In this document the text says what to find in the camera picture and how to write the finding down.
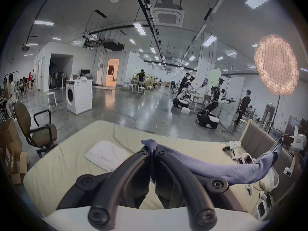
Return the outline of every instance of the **monitor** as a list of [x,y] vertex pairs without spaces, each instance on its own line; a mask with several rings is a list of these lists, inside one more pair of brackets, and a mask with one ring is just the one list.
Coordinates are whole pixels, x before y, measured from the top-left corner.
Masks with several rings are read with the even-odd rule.
[[82,75],[90,74],[90,69],[82,69],[82,70],[81,70],[81,74],[82,74]]

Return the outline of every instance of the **bed sheet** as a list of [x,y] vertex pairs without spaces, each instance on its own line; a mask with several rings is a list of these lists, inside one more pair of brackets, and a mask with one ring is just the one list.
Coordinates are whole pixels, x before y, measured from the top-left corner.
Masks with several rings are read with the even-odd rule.
[[[25,175],[24,186],[38,210],[44,216],[48,216],[56,210],[63,196],[79,176],[106,173],[105,170],[84,157],[93,145],[101,140],[107,140],[124,148],[130,154],[134,154],[143,147],[141,140],[146,139],[154,139],[160,144],[204,162],[212,164],[235,163],[228,154],[222,151],[225,142],[169,138],[114,125],[106,121],[95,121],[67,138],[40,159]],[[240,184],[231,186],[231,189],[242,201],[247,211],[255,216],[255,206],[261,202],[258,197],[259,192],[254,191],[254,194],[250,196],[245,185]],[[140,208],[163,209],[155,194],[153,183],[150,183],[149,193]]]

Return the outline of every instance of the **man in black shirt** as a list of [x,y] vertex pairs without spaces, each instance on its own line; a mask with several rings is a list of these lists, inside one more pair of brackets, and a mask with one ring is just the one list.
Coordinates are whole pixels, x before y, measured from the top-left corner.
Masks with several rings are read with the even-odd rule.
[[181,93],[184,85],[185,85],[185,82],[187,81],[188,77],[190,76],[189,73],[186,73],[185,76],[183,77],[182,81],[181,81],[181,84],[180,84],[180,87],[179,87],[179,92],[177,93],[178,95]]
[[241,100],[242,104],[241,104],[240,109],[239,109],[238,118],[234,122],[235,125],[237,125],[240,122],[240,119],[242,119],[243,113],[245,113],[245,111],[246,111],[246,109],[247,109],[247,107],[250,103],[250,94],[251,94],[251,91],[247,90],[247,93],[246,93],[247,96],[244,97],[243,100]]

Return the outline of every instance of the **purple cloth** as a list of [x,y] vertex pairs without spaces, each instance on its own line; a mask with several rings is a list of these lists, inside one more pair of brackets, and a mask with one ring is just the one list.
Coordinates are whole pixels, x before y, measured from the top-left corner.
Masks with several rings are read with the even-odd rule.
[[[142,140],[142,144],[151,151],[153,158],[157,147],[155,140]],[[229,184],[251,184],[263,179],[279,157],[282,142],[279,140],[269,151],[262,154],[253,164],[216,165],[203,162],[191,156],[162,145],[167,153],[173,155],[192,173],[206,178],[221,177]]]

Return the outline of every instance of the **plastic bag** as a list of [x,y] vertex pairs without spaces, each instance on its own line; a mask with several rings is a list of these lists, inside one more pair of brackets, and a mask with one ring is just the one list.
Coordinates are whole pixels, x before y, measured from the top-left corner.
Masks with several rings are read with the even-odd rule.
[[276,170],[271,167],[266,176],[260,180],[260,187],[263,191],[271,192],[274,188],[278,186],[279,174]]

